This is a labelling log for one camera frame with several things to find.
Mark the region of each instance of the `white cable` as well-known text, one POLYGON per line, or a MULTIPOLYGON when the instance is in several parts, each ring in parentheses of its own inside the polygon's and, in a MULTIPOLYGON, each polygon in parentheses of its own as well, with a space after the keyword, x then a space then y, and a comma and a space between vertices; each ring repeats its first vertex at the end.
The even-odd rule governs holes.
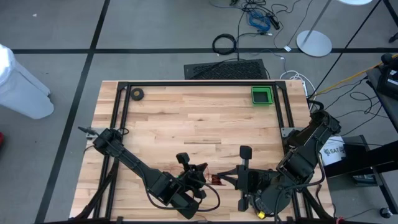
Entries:
MULTIPOLYGON (((301 81, 303 82, 303 81, 304 81, 303 78, 305 78, 306 81, 308 81, 309 84, 311 85, 312 89, 315 91, 315 87, 314 87, 314 85, 312 84, 312 82, 311 82, 305 75, 300 74, 299 72, 297 72, 297 71, 295 71, 295 70, 289 70, 289 71, 286 71, 286 72, 282 73, 282 74, 280 75, 279 79, 283 79, 282 77, 283 77, 284 75, 286 75, 286 74, 288 74, 288 73, 291 73, 291 72, 292 72, 292 73, 295 73, 295 74, 294 74, 294 76, 290 77, 289 80, 301 80, 301 81)), ((317 93, 315 92, 314 95, 315 95, 315 97, 313 98, 313 100, 315 100, 315 99, 317 98, 317 97, 316 97, 317 93)))

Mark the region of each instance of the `green container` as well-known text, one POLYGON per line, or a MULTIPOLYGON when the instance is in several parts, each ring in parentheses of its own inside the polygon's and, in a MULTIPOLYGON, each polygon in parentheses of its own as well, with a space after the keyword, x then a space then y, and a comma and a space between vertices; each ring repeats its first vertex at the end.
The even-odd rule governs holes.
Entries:
POLYGON ((271 86, 252 86, 251 96, 254 106, 266 106, 274 103, 271 86))

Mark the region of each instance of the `white trash bin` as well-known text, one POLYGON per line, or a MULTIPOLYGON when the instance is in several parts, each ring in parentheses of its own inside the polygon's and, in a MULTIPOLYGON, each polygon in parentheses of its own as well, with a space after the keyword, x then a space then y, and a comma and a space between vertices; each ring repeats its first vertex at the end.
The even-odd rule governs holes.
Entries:
POLYGON ((12 51, 0 44, 0 105, 30 118, 44 118, 54 111, 50 90, 14 58, 12 51))

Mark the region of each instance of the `butcher block tabletop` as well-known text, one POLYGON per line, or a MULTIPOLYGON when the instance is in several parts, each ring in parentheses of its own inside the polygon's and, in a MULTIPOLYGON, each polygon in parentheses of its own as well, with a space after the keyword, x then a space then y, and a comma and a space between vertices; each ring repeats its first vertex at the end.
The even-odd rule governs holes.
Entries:
MULTIPOLYGON (((128 107, 126 129, 129 133, 123 137, 123 144, 149 167, 177 176, 183 169, 175 155, 187 152, 190 164, 208 163, 205 177, 211 178, 211 174, 234 169, 242 163, 239 157, 240 145, 252 147, 249 167, 253 169, 275 169, 283 158, 275 104, 253 106, 251 86, 167 86, 167 81, 164 83, 162 86, 135 86, 144 90, 145 97, 141 101, 130 100, 128 107)), ((294 125, 306 127, 310 113, 301 81, 287 80, 286 85, 294 125)), ((92 128, 109 127, 117 86, 118 81, 102 83, 92 128)), ((124 94, 125 91, 122 91, 116 127, 119 127, 121 120, 124 94)), ((281 91, 279 98, 284 123, 287 124, 281 91)), ((88 141, 87 147, 91 145, 92 141, 88 141)), ((71 217, 78 215, 95 194, 102 163, 103 155, 93 147, 85 152, 71 217)), ((320 177, 321 172, 317 167, 312 182, 320 177)), ((240 191, 235 190, 227 181, 221 180, 221 183, 223 185, 213 186, 220 195, 220 207, 212 212, 197 212, 190 221, 260 221, 251 206, 246 212, 239 212, 240 191)), ((203 189, 207 197, 200 208, 214 207, 217 204, 216 195, 206 187, 203 189)), ((317 187, 308 189, 315 196, 317 187)), ((108 192, 105 192, 100 217, 104 216, 107 197, 108 192)), ((333 206, 326 181, 322 183, 319 198, 323 208, 332 215, 333 206)), ((301 194, 298 194, 298 202, 301 216, 305 217, 301 194)), ((126 221, 187 221, 176 210, 161 210, 151 205, 142 180, 122 163, 118 170, 111 219, 116 220, 119 216, 126 221)), ((292 203, 279 216, 282 220, 294 217, 292 203)))

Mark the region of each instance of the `yellow cable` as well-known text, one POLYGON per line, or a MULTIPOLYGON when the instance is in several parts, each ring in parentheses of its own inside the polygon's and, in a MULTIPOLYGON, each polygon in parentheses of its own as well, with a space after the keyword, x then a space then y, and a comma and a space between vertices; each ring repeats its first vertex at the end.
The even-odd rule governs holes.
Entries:
MULTIPOLYGON (((392 58, 396 58, 396 57, 398 57, 398 54, 395 54, 395 55, 392 56, 392 58)), ((350 81, 350 80, 352 80, 352 79, 354 79, 354 78, 356 78, 356 77, 358 77, 358 76, 364 74, 365 72, 369 71, 370 69, 376 68, 377 66, 379 66, 379 65, 381 65, 381 64, 382 64, 382 62, 380 62, 380 63, 378 63, 377 65, 375 65, 375 66, 373 66, 373 67, 370 67, 370 68, 368 68, 368 69, 366 69, 366 70, 363 70, 362 72, 358 72, 357 74, 355 74, 355 75, 353 75, 353 76, 350 76, 350 77, 348 77, 348 78, 345 78, 345 79, 343 79, 342 81, 340 81, 340 82, 338 82, 338 83, 336 83, 336 84, 334 84, 334 85, 332 85, 332 86, 329 86, 328 88, 326 88, 326 89, 324 89, 324 90, 319 91, 319 92, 318 92, 316 95, 314 95, 314 96, 318 96, 318 95, 320 95, 321 93, 324 93, 324 92, 326 92, 326 91, 328 91, 328 90, 330 90, 330 89, 332 89, 332 88, 334 88, 334 87, 336 87, 336 86, 338 86, 338 85, 340 85, 340 84, 342 84, 342 83, 344 83, 344 82, 348 82, 348 81, 350 81)))

